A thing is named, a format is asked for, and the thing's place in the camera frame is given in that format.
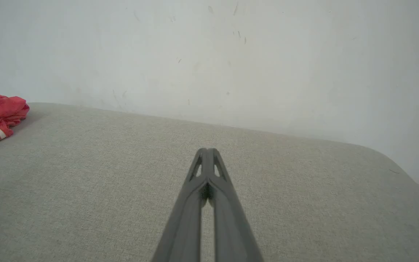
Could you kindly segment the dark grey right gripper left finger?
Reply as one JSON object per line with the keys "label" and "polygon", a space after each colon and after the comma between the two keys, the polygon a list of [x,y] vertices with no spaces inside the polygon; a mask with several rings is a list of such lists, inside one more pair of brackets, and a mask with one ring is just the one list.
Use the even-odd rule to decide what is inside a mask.
{"label": "dark grey right gripper left finger", "polygon": [[206,148],[195,154],[153,254],[153,262],[199,262],[201,259],[201,209],[207,184],[203,168]]}

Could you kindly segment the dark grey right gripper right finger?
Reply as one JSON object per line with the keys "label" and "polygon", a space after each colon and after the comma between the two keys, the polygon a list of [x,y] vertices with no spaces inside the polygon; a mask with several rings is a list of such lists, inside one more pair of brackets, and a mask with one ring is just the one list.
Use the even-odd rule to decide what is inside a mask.
{"label": "dark grey right gripper right finger", "polygon": [[208,184],[214,209],[216,262],[263,262],[234,184],[228,174],[221,154],[210,148],[211,171]]}

